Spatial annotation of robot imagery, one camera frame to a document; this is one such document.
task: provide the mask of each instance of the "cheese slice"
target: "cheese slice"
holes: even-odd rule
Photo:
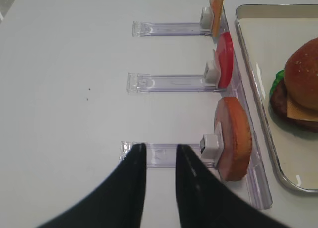
[[[220,28],[220,20],[223,11],[223,1],[224,0],[211,0],[210,7],[213,12],[214,18],[211,25],[212,36],[217,37]]]
[[[297,120],[318,122],[318,112],[306,109],[287,96],[287,117]]]

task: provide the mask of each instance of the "food slice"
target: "food slice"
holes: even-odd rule
[[[224,97],[217,106],[214,126],[222,126],[224,150],[217,165],[224,181],[239,181],[247,174],[252,136],[245,110],[236,97]]]

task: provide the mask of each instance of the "burger patty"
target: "burger patty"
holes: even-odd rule
[[[318,133],[318,122],[296,120],[287,117],[287,89],[284,80],[281,80],[278,83],[272,97],[270,98],[270,104],[275,114],[284,121],[297,125],[307,131]]]

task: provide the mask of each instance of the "sesame bun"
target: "sesame bun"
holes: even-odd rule
[[[295,102],[318,112],[318,38],[305,43],[288,59],[284,80]]]

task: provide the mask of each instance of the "hamburger bun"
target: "hamburger bun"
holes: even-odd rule
[[[318,112],[318,38],[305,43],[288,59],[284,80],[295,102]]]
[[[252,135],[247,114],[236,97],[224,97],[215,112],[214,127],[221,123],[224,149],[217,168],[224,181],[240,181],[247,174]]]

